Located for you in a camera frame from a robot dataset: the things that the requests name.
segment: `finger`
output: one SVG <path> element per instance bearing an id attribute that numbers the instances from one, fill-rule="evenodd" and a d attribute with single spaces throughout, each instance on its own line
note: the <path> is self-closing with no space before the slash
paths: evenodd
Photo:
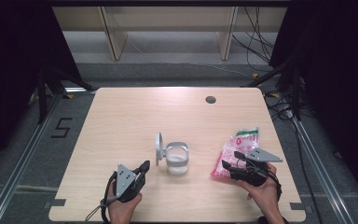
<path id="1" fill-rule="evenodd" d="M 243 188 L 243 189 L 246 189 L 246 190 L 250 190 L 252 188 L 252 185 L 250 185 L 248 182 L 246 181 L 243 181 L 243 180 L 238 180 L 237 181 L 237 184 Z"/>
<path id="2" fill-rule="evenodd" d="M 112 195 L 113 195 L 113 189 L 116 188 L 115 183 L 116 183 L 116 180 L 115 180 L 115 179 L 110 183 L 109 190 L 107 191 L 107 195 L 108 195 L 108 196 L 112 196 Z"/>
<path id="3" fill-rule="evenodd" d="M 272 165 L 271 163 L 267 162 L 267 167 L 273 174 L 275 174 L 275 175 L 277 174 L 277 168 L 274 165 Z"/>
<path id="4" fill-rule="evenodd" d="M 248 196 L 246 197 L 247 200 L 252 200 L 252 194 L 251 193 L 248 193 Z"/>
<path id="5" fill-rule="evenodd" d="M 142 200 L 142 193 L 138 193 L 130 202 L 136 206 Z"/>

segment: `wire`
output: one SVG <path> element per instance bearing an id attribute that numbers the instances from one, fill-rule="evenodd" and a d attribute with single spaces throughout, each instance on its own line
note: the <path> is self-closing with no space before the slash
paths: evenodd
<path id="1" fill-rule="evenodd" d="M 310 190 L 310 197 L 312 198 L 312 202 L 313 202 L 313 204 L 314 204 L 314 206 L 315 206 L 315 210 L 316 210 L 316 213 L 317 213 L 317 216 L 318 216 L 318 219 L 319 219 L 319 223 L 320 223 L 320 224 L 323 224 L 322 216 L 321 216 L 321 213 L 320 213 L 320 211 L 319 211 L 319 206 L 318 206 L 318 204 L 316 203 L 316 199 L 315 199 L 315 196 L 314 196 L 312 187 L 311 187 L 311 185 L 310 185 L 310 181 L 309 181 L 309 179 L 308 179 L 307 172 L 306 172 L 306 170 L 305 170 L 304 159 L 303 159 L 303 154 L 302 154 L 302 147 L 301 147 L 301 140 L 300 140 L 300 136 L 299 136 L 299 131 L 298 131 L 298 128 L 296 127 L 296 125 L 295 125 L 295 122 L 293 121 L 293 119 L 294 119 L 295 117 L 293 116 L 292 113 L 290 113 L 291 116 L 287 116 L 286 113 L 283 113 L 283 111 L 291 111 L 291 110 L 292 110 L 290 104 L 289 104 L 289 103 L 286 103 L 286 102 L 283 100 L 285 97 L 288 97 L 288 96 L 290 96 L 290 95 L 291 95 L 291 94 L 287 94 L 287 95 L 283 96 L 283 97 L 278 101 L 278 103 L 277 103 L 276 105 L 273 105 L 273 106 L 268 105 L 268 109 L 271 109 L 271 108 L 272 108 L 272 109 L 278 114 L 278 116 L 277 116 L 277 114 L 274 114 L 273 116 L 277 116 L 277 117 L 279 117 L 279 118 L 283 118 L 282 120 L 290 120 L 290 122 L 292 123 L 293 127 L 295 128 L 296 142 L 297 142 L 297 148 L 298 148 L 298 155 L 299 155 L 300 163 L 301 163 L 301 170 L 302 170 L 302 173 L 303 173 L 304 178 L 305 178 L 305 180 L 306 180 L 307 186 L 308 186 L 308 188 L 309 188 L 309 190 Z M 278 105 L 283 105 L 283 106 L 285 107 L 285 109 L 279 110 L 278 108 L 276 108 Z"/>
<path id="2" fill-rule="evenodd" d="M 140 50 L 138 47 L 136 47 L 136 46 L 132 43 L 132 41 L 130 41 L 129 39 L 127 39 L 127 41 L 129 41 L 130 44 L 131 44 L 136 50 L 138 50 L 138 51 L 141 53 L 141 55 L 142 55 L 148 62 L 151 62 L 151 63 L 191 64 L 191 65 L 196 65 L 196 66 L 206 66 L 206 67 L 215 68 L 215 69 L 220 70 L 220 71 L 223 71 L 223 72 L 240 74 L 240 75 L 242 75 L 242 76 L 244 76 L 244 77 L 247 77 L 247 78 L 250 78 L 250 79 L 254 80 L 254 78 L 251 77 L 250 75 L 246 75 L 246 74 L 241 73 L 241 72 L 238 72 L 238 71 L 227 70 L 227 69 L 220 68 L 220 67 L 217 67 L 217 66 L 215 66 L 215 65 L 207 64 L 207 63 L 169 63 L 169 62 L 164 62 L 164 61 L 153 61 L 153 60 L 150 60 L 150 59 L 146 58 L 146 57 L 145 57 L 145 53 L 144 53 L 142 50 Z"/>
<path id="3" fill-rule="evenodd" d="M 269 92 L 265 92 L 264 94 L 265 95 L 268 95 L 269 93 L 272 93 L 272 92 L 277 92 L 277 91 L 269 91 Z M 286 119 L 291 119 L 292 117 L 288 117 L 285 113 L 283 113 L 283 112 L 286 112 L 286 111 L 288 111 L 288 110 L 292 110 L 293 108 L 291 107 L 291 102 L 284 102 L 283 101 L 283 99 L 287 99 L 287 98 L 289 98 L 290 99 L 290 101 L 291 101 L 291 98 L 292 98 L 292 96 L 293 96 L 293 94 L 292 93 L 287 93 L 287 94 L 282 94 L 282 93 L 280 93 L 280 96 L 281 96 L 281 99 L 275 104 L 275 105 L 269 105 L 268 103 L 267 103 L 267 100 L 266 100 L 266 105 L 267 105 L 267 108 L 269 109 L 269 110 L 272 110 L 272 111 L 274 111 L 275 112 L 275 114 L 273 114 L 272 116 L 271 116 L 271 118 L 272 118 L 272 120 L 275 120 L 276 118 L 280 118 L 280 119 L 282 119 L 282 120 L 286 120 Z M 278 109 L 278 107 L 280 106 L 280 105 L 283 105 L 283 107 L 284 107 L 284 109 Z M 304 102 L 304 100 L 302 101 L 302 102 L 300 102 L 300 103 L 298 103 L 298 109 L 299 109 L 299 112 L 300 112 L 300 114 L 301 115 L 304 115 L 304 116 L 306 116 L 306 117 L 309 117 L 309 118 L 315 118 L 315 115 L 314 114 L 310 114 L 310 112 L 305 112 L 305 111 L 310 111 L 310 104 L 307 102 L 307 101 L 305 101 Z"/>
<path id="4" fill-rule="evenodd" d="M 260 7 L 256 7 L 256 8 L 255 8 L 255 23 L 253 22 L 253 20 L 252 20 L 250 14 L 249 14 L 249 12 L 248 12 L 247 7 L 245 7 L 244 9 L 245 9 L 246 15 L 247 15 L 247 17 L 248 17 L 248 19 L 249 19 L 249 22 L 252 24 L 252 27 L 253 27 L 253 29 L 254 29 L 252 35 L 249 35 L 249 34 L 247 34 L 247 33 L 245 32 L 248 36 L 251 37 L 251 41 L 249 42 L 249 47 L 250 47 L 250 45 L 251 45 L 253 39 L 254 39 L 254 40 L 257 40 L 257 41 L 260 42 L 260 44 L 261 44 L 261 48 L 262 48 L 262 50 L 263 50 L 263 52 L 264 52 L 265 57 L 268 58 L 268 60 L 269 60 L 269 58 L 271 57 L 271 54 L 270 54 L 270 52 L 269 52 L 269 50 L 267 49 L 266 46 L 268 46 L 268 47 L 270 47 L 270 48 L 273 48 L 273 45 L 272 45 L 271 43 L 269 43 L 269 42 L 261 35 L 261 33 L 260 33 L 260 25 L 259 25 L 259 23 L 258 23 L 259 13 L 260 13 Z"/>
<path id="5" fill-rule="evenodd" d="M 262 177 L 265 177 L 266 179 L 271 178 L 276 184 L 278 201 L 280 200 L 281 195 L 282 195 L 282 185 L 279 182 L 278 177 L 274 173 L 272 173 L 270 170 L 265 172 L 262 168 L 257 167 L 251 160 L 247 160 L 246 158 L 238 159 L 237 160 L 237 167 L 238 167 L 238 162 L 239 161 L 245 161 L 245 162 L 250 162 L 251 163 L 251 165 L 246 164 L 246 173 L 250 172 L 251 174 L 257 174 L 257 175 L 260 175 Z"/>
<path id="6" fill-rule="evenodd" d="M 89 221 L 90 218 L 92 218 L 92 216 L 94 216 L 95 213 L 97 213 L 98 209 L 100 209 L 100 205 L 98 205 L 97 207 L 94 208 L 94 210 L 92 210 L 87 216 L 85 221 Z"/>
<path id="7" fill-rule="evenodd" d="M 257 55 L 258 57 L 260 57 L 264 62 L 266 62 L 266 63 L 269 62 L 269 59 L 266 58 L 264 55 L 262 55 L 261 53 L 255 51 L 254 49 L 251 49 L 251 48 L 249 48 L 248 46 L 245 46 L 244 44 L 242 44 L 242 43 L 240 42 L 240 40 L 239 40 L 235 35 L 233 35 L 232 37 L 233 37 L 241 46 L 243 46 L 243 47 L 244 47 L 245 49 L 247 49 L 247 50 L 250 50 L 253 54 L 255 54 L 255 55 Z"/>

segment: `cable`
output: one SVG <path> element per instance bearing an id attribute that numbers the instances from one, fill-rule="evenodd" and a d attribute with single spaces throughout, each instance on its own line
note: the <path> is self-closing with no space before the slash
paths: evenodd
<path id="1" fill-rule="evenodd" d="M 116 176 L 117 176 L 117 172 L 114 171 L 113 174 L 109 177 L 109 180 L 107 182 L 105 193 L 104 193 L 103 199 L 101 200 L 101 204 L 99 204 L 97 207 L 95 207 L 86 216 L 85 221 L 89 221 L 90 218 L 92 218 L 92 216 L 94 216 L 94 214 L 98 211 L 98 209 L 101 208 L 101 215 L 102 215 L 102 218 L 103 218 L 103 223 L 109 223 L 109 220 L 107 219 L 106 214 L 105 214 L 106 213 L 106 207 L 109 205 L 109 203 L 107 203 L 107 197 L 108 197 L 107 195 L 108 195 L 108 192 L 109 192 L 110 185 L 112 184 L 112 181 L 116 178 Z"/>
<path id="2" fill-rule="evenodd" d="M 196 65 L 196 66 L 206 66 L 206 67 L 215 68 L 215 69 L 220 70 L 220 71 L 223 71 L 223 72 L 236 73 L 236 74 L 240 74 L 240 75 L 242 75 L 242 76 L 244 76 L 244 77 L 247 77 L 247 78 L 250 78 L 250 79 L 254 79 L 253 77 L 248 76 L 248 75 L 246 75 L 246 74 L 244 74 L 244 73 L 241 73 L 241 72 L 238 72 L 238 71 L 232 71 L 232 70 L 227 70 L 227 69 L 219 68 L 219 67 L 217 67 L 217 66 L 215 66 L 215 65 L 207 64 L 207 63 L 169 63 L 169 62 L 164 62 L 164 61 L 153 61 L 153 60 L 150 60 L 150 59 L 146 58 L 146 57 L 144 56 L 144 52 L 141 51 L 138 47 L 136 47 L 136 46 L 132 43 L 132 41 L 130 41 L 129 39 L 127 39 L 127 41 L 129 41 L 130 44 L 131 44 L 136 50 L 138 50 L 138 52 L 140 52 L 141 55 L 142 55 L 148 62 L 151 62 L 151 63 L 191 64 L 191 65 Z"/>
<path id="3" fill-rule="evenodd" d="M 258 18 L 259 18 L 259 13 L 260 13 L 260 7 L 256 7 L 256 8 L 255 8 L 255 23 L 253 22 L 253 20 L 252 20 L 250 14 L 249 14 L 249 12 L 248 12 L 247 7 L 245 7 L 244 9 L 245 9 L 246 15 L 247 15 L 247 17 L 248 17 L 248 19 L 249 19 L 249 21 L 250 21 L 250 23 L 252 24 L 252 27 L 253 27 L 253 29 L 254 29 L 254 32 L 253 32 L 252 35 L 249 35 L 249 34 L 246 33 L 248 36 L 251 37 L 251 41 L 250 41 L 250 43 L 249 43 L 249 47 L 250 47 L 250 45 L 251 45 L 251 43 L 252 43 L 252 40 L 253 40 L 253 39 L 256 40 L 256 39 L 255 39 L 255 34 L 256 34 L 256 35 L 258 36 L 258 40 L 257 40 L 257 41 L 260 42 L 261 48 L 262 48 L 262 50 L 263 50 L 263 52 L 264 52 L 265 57 L 267 58 L 267 55 L 270 57 L 271 55 L 270 55 L 270 53 L 269 53 L 269 50 L 266 48 L 266 45 L 269 46 L 269 47 L 271 47 L 271 48 L 273 48 L 273 45 L 272 45 L 271 43 L 269 43 L 269 42 L 261 35 L 261 33 L 260 33 L 260 25 L 259 25 L 259 23 L 258 23 Z"/>
<path id="4" fill-rule="evenodd" d="M 269 93 L 271 92 L 277 92 L 277 91 L 268 91 L 268 92 L 265 92 L 264 94 L 265 95 L 268 95 Z M 273 114 L 271 116 L 272 120 L 275 120 L 276 118 L 280 118 L 282 120 L 287 120 L 287 119 L 290 119 L 291 117 L 288 117 L 287 115 L 283 115 L 282 112 L 285 112 L 287 110 L 292 110 L 292 107 L 291 107 L 291 102 L 284 102 L 283 99 L 287 99 L 287 98 L 292 98 L 293 94 L 292 93 L 287 93 L 287 94 L 282 94 L 280 93 L 280 96 L 281 96 L 281 99 L 275 104 L 275 105 L 269 105 L 267 103 L 267 100 L 266 100 L 266 105 L 267 105 L 267 108 L 269 110 L 273 110 L 275 112 L 275 114 Z M 278 107 L 280 105 L 286 105 L 286 107 L 282 110 L 279 110 L 278 108 L 275 108 L 275 107 Z M 298 109 L 299 109 L 299 112 L 301 115 L 304 115 L 306 117 L 309 117 L 309 118 L 315 118 L 315 115 L 314 114 L 309 114 L 309 113 L 306 113 L 305 111 L 309 111 L 310 110 L 310 104 L 308 102 L 300 102 L 298 103 Z"/>
<path id="5" fill-rule="evenodd" d="M 240 42 L 239 39 L 237 39 L 237 37 L 235 35 L 232 36 L 241 46 L 243 46 L 245 49 L 250 50 L 253 54 L 257 55 L 258 57 L 260 57 L 264 62 L 268 63 L 269 59 L 266 58 L 265 56 L 263 56 L 261 53 L 255 51 L 254 49 L 250 49 L 248 46 L 245 46 L 244 44 L 242 44 Z"/>
<path id="6" fill-rule="evenodd" d="M 282 185 L 279 182 L 278 177 L 274 173 L 272 173 L 269 169 L 267 172 L 265 172 L 262 168 L 257 167 L 251 160 L 248 160 L 246 158 L 237 160 L 237 168 L 239 168 L 239 166 L 238 166 L 239 161 L 245 161 L 245 162 L 251 163 L 251 165 L 246 164 L 246 169 L 245 169 L 246 173 L 250 173 L 252 175 L 260 175 L 262 177 L 265 177 L 266 179 L 268 177 L 271 178 L 276 184 L 278 201 L 280 200 L 281 195 L 282 195 Z"/>
<path id="7" fill-rule="evenodd" d="M 306 170 L 305 170 L 304 160 L 303 160 L 303 154 L 302 154 L 302 147 L 301 147 L 301 140 L 300 140 L 300 136 L 299 136 L 299 131 L 298 131 L 298 129 L 297 129 L 297 127 L 296 127 L 296 125 L 295 125 L 295 123 L 294 123 L 294 121 L 293 121 L 294 116 L 293 116 L 293 115 L 287 116 L 286 114 L 283 114 L 283 111 L 291 110 L 290 104 L 283 101 L 284 97 L 287 97 L 287 96 L 290 96 L 290 95 L 291 95 L 291 94 L 287 94 L 286 96 L 283 96 L 282 99 L 280 99 L 276 105 L 273 105 L 273 106 L 268 105 L 268 108 L 269 108 L 269 109 L 272 108 L 274 111 L 276 111 L 277 114 L 279 114 L 279 115 L 278 115 L 279 118 L 283 117 L 282 120 L 290 120 L 290 122 L 292 123 L 293 127 L 295 128 L 296 142 L 297 142 L 297 148 L 298 148 L 298 155 L 299 155 L 300 163 L 301 163 L 301 170 L 302 170 L 302 173 L 303 173 L 304 178 L 305 178 L 305 180 L 306 180 L 307 186 L 308 186 L 308 188 L 309 188 L 309 190 L 310 190 L 310 197 L 312 198 L 312 202 L 313 202 L 313 204 L 314 204 L 314 206 L 315 206 L 315 210 L 316 210 L 316 214 L 317 214 L 318 219 L 319 219 L 319 223 L 320 223 L 320 224 L 323 224 L 322 216 L 321 216 L 321 213 L 320 213 L 320 211 L 319 211 L 319 206 L 318 206 L 318 204 L 316 203 L 316 199 L 315 199 L 315 196 L 314 196 L 312 187 L 311 187 L 311 185 L 310 185 L 310 181 L 309 181 L 309 179 L 308 179 L 307 172 L 306 172 Z M 274 106 L 277 107 L 278 105 L 285 105 L 285 104 L 286 104 L 287 106 L 286 106 L 285 109 L 283 109 L 283 110 L 279 110 L 278 108 L 273 108 Z"/>

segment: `table surface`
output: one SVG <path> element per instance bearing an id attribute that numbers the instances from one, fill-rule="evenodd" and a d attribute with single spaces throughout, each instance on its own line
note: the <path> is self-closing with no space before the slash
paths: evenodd
<path id="1" fill-rule="evenodd" d="M 216 98 L 214 104 L 205 101 Z M 100 203 L 109 176 L 151 161 L 143 200 L 132 221 L 246 222 L 262 216 L 235 180 L 211 177 L 222 146 L 242 128 L 258 127 L 259 146 L 283 158 L 274 163 L 282 183 L 279 201 L 289 221 L 303 221 L 296 186 L 269 116 L 256 88 L 101 88 L 97 91 L 52 206 L 54 221 L 82 221 Z M 188 171 L 170 175 L 165 159 L 155 164 L 156 133 L 164 147 L 182 141 L 189 147 Z M 100 213 L 91 219 L 101 220 Z"/>

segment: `pink snack bag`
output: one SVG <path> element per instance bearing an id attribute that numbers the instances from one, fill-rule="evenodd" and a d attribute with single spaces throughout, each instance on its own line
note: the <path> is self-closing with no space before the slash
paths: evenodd
<path id="1" fill-rule="evenodd" d="M 231 137 L 223 145 L 223 150 L 220 152 L 215 168 L 211 172 L 211 176 L 230 178 L 229 171 L 222 166 L 222 160 L 229 162 L 234 167 L 244 168 L 246 165 L 245 161 L 239 161 L 235 158 L 234 151 L 247 154 L 257 147 L 258 128 L 239 130 L 235 137 Z"/>

